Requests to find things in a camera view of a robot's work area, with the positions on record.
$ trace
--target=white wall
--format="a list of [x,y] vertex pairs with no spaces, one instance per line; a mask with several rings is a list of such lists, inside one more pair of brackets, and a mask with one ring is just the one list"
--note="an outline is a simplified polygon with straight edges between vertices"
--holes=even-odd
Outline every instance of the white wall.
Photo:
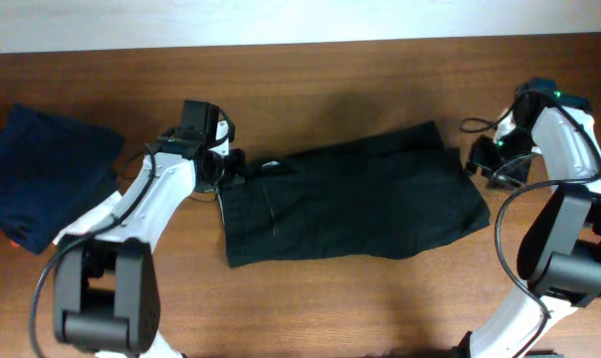
[[601,31],[601,0],[0,0],[0,53]]

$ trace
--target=folded navy towel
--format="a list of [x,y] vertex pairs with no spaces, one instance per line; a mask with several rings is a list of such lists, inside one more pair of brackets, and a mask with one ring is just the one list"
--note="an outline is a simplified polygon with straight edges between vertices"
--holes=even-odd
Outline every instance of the folded navy towel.
[[14,105],[0,133],[0,229],[34,254],[117,188],[124,138],[111,129]]

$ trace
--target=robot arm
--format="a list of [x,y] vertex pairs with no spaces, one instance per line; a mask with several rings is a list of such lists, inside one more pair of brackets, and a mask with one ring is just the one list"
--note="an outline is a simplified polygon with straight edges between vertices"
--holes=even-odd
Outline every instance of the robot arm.
[[[544,157],[551,181],[586,179],[600,172],[596,155],[601,151],[587,100],[565,95],[560,102],[561,93],[549,81],[533,80],[517,93],[528,89],[554,93],[561,108],[544,101],[541,94],[517,97],[517,105],[501,121],[494,140],[476,142],[468,169],[482,167],[491,182],[523,185],[527,168],[501,169],[518,156],[538,153]],[[548,308],[549,317],[516,286],[496,314],[464,342],[469,357],[521,357],[557,321],[601,297],[601,241],[578,240],[584,226],[592,226],[601,236],[601,177],[559,185],[521,243],[519,276]]]
[[[219,121],[222,113],[224,121]],[[186,101],[181,125],[151,146],[138,176],[109,216],[91,232],[102,232],[60,261],[55,277],[54,325],[58,341],[100,358],[182,355],[157,331],[159,294],[151,254],[178,205],[193,191],[207,191],[232,180],[245,165],[230,150],[234,128],[217,106]],[[149,187],[150,173],[154,173]],[[134,209],[107,231],[132,203]],[[72,242],[68,236],[62,240]],[[115,289],[92,288],[90,277],[115,275]]]

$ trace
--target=dark blue fabric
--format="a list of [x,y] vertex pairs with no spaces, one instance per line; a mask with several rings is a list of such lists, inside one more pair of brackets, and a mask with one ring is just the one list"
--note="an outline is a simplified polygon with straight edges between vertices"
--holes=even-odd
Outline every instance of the dark blue fabric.
[[108,128],[14,105],[0,133],[0,229],[41,253],[87,203],[116,189],[109,167],[123,144]]

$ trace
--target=wire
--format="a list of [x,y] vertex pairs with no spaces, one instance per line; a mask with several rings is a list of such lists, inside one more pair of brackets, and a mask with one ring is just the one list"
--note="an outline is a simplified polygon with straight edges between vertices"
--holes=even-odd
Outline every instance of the wire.
[[587,184],[587,183],[592,183],[592,182],[595,182],[595,181],[601,179],[601,153],[599,152],[597,147],[594,145],[592,138],[590,138],[588,133],[584,130],[583,126],[581,124],[579,124],[572,117],[572,115],[570,115],[570,113],[568,113],[568,111],[566,111],[561,106],[561,104],[559,104],[555,100],[555,98],[551,95],[551,93],[545,92],[545,91],[539,90],[539,89],[528,89],[523,92],[523,94],[526,94],[526,93],[537,93],[537,94],[542,95],[545,99],[548,100],[549,104],[551,104],[552,106],[557,108],[557,110],[559,110],[559,112],[561,112],[561,114],[563,114],[563,116],[577,129],[579,134],[583,137],[584,141],[586,142],[586,145],[593,152],[593,155],[595,157],[596,166],[597,166],[597,172],[589,178],[547,180],[544,182],[530,184],[530,185],[527,185],[524,188],[519,189],[518,191],[512,193],[503,202],[503,204],[501,204],[500,211],[498,212],[498,217],[496,219],[496,225],[495,225],[495,242],[496,242],[496,251],[498,252],[498,259],[500,260],[500,264],[503,267],[504,272],[508,275],[508,277],[512,280],[512,282],[523,293],[525,293],[528,297],[530,297],[533,301],[535,301],[539,305],[539,307],[541,308],[541,311],[542,311],[542,319],[539,324],[539,327],[537,328],[537,331],[535,332],[535,334],[532,337],[530,337],[528,342],[526,342],[526,344],[517,353],[515,353],[513,358],[520,357],[521,354],[523,354],[527,349],[529,349],[539,339],[539,337],[543,333],[543,330],[545,329],[546,325],[548,324],[548,320],[550,320],[551,315],[550,315],[550,311],[549,311],[548,307],[546,306],[546,304],[536,294],[534,294],[532,291],[530,291],[530,289],[528,289],[528,287],[526,287],[526,285],[521,281],[521,279],[519,279],[512,272],[512,269],[510,269],[510,266],[506,262],[506,258],[504,257],[503,250],[501,248],[501,223],[503,222],[504,213],[506,212],[506,209],[508,208],[510,203],[512,203],[513,200],[515,200],[520,195],[527,193],[529,191],[532,191],[535,189],[540,189],[540,188],[546,188],[546,187],[550,187],[553,185],[560,185],[560,184]]
[[141,156],[143,154],[143,150],[139,150],[138,152],[132,154],[132,156],[130,156],[128,159],[126,159],[125,163],[123,163],[123,165],[121,166],[121,171],[119,172],[119,175],[121,175],[121,178],[123,178],[124,180],[134,180],[135,177],[129,177],[125,175],[126,169],[128,168],[128,165],[130,165],[130,163],[138,158],[139,156]]
[[207,204],[216,203],[216,201],[217,201],[217,192],[216,191],[214,192],[214,198],[212,198],[211,200],[199,199],[199,198],[196,198],[196,197],[194,197],[192,195],[190,195],[187,198],[190,199],[190,200],[192,200],[192,201],[199,202],[199,203],[207,203]]
[[[549,92],[545,92],[543,90],[539,90],[539,89],[526,89],[523,90],[521,92],[518,92],[515,94],[515,101],[510,105],[510,107],[506,110],[506,112],[504,114],[502,114],[500,116],[500,118],[498,118],[495,121],[490,121],[490,120],[486,120],[486,119],[482,119],[482,118],[476,118],[476,117],[469,117],[469,118],[464,118],[460,121],[460,131],[465,132],[465,133],[481,133],[483,131],[487,131],[490,129],[498,129],[498,125],[500,125],[500,123],[502,121],[504,121],[506,119],[506,117],[512,112],[512,110],[515,108],[515,106],[520,103],[523,99],[525,99],[525,94],[529,94],[529,93],[541,93],[544,95],[548,95],[550,96]],[[479,127],[479,128],[475,128],[475,129],[469,129],[466,127],[467,123],[471,123],[471,122],[476,122],[476,123],[481,123],[484,124],[483,127]]]
[[214,148],[216,146],[223,144],[227,139],[229,139],[230,142],[234,141],[235,126],[234,126],[234,123],[232,122],[232,119],[230,119],[230,116],[228,115],[228,113],[226,113],[225,110],[219,108],[219,112],[221,113],[221,115],[223,115],[223,119],[228,124],[228,132],[222,138],[217,139],[212,144],[210,144],[210,146],[209,146],[210,148]]
[[[500,168],[498,168],[498,169],[497,169],[495,172],[493,172],[493,174],[491,174],[491,178],[489,178],[489,184],[488,184],[488,186],[489,186],[489,187],[495,187],[495,186],[496,186],[496,185],[495,185],[495,182],[498,180],[498,177],[499,177],[499,176],[500,176],[500,175],[501,175],[501,174],[504,172],[504,170],[505,170],[505,169],[507,169],[507,168],[508,168],[510,165],[512,165],[512,164],[514,164],[514,163],[516,163],[516,162],[519,162],[519,161],[523,161],[523,160],[528,160],[528,159],[532,160],[532,159],[534,159],[536,156],[537,156],[537,154],[536,154],[536,153],[521,154],[521,155],[518,155],[518,156],[516,156],[515,158],[513,158],[513,159],[509,160],[509,161],[508,161],[508,162],[506,162],[506,163],[505,163],[503,166],[501,166],[501,167],[500,167]],[[508,185],[508,189],[510,189],[510,190],[514,190],[514,189],[516,189],[516,188],[514,188],[514,187],[513,187],[513,186],[511,186],[511,185]]]
[[123,212],[123,214],[121,214],[120,217],[115,218],[112,221],[112,223],[110,223],[102,228],[96,229],[92,232],[83,234],[78,239],[76,239],[74,242],[68,244],[66,247],[64,247],[60,251],[56,252],[53,255],[53,257],[48,261],[48,263],[46,264],[44,269],[42,270],[42,273],[40,274],[40,279],[38,279],[38,283],[35,286],[35,292],[33,293],[33,300],[31,302],[31,313],[29,316],[29,339],[31,340],[31,347],[33,348],[33,351],[39,358],[45,358],[46,356],[42,352],[42,349],[40,348],[40,344],[38,343],[38,340],[37,340],[36,329],[35,329],[35,318],[37,315],[37,308],[38,308],[38,302],[40,300],[40,293],[42,292],[42,288],[44,287],[46,278],[48,277],[49,273],[51,272],[51,269],[53,269],[53,267],[61,259],[63,259],[64,256],[66,254],[68,254],[71,250],[94,239],[95,236],[97,236],[97,235],[103,234],[107,231],[110,231],[110,230],[116,228],[128,216],[130,216],[130,214],[132,214],[134,209],[139,205],[139,203],[141,202],[143,197],[147,194],[148,190],[150,190],[150,186],[152,185],[152,182],[154,181],[154,177],[156,174],[157,165],[156,165],[156,161],[154,158],[154,153],[152,152],[152,149],[150,148],[150,146],[148,144],[145,145],[145,153],[150,157],[150,163],[151,163],[150,173],[148,174],[148,180],[145,182],[143,188],[141,188],[141,191],[139,192],[139,195],[137,195],[137,197],[134,199],[132,204],[130,204],[128,209],[126,209]]

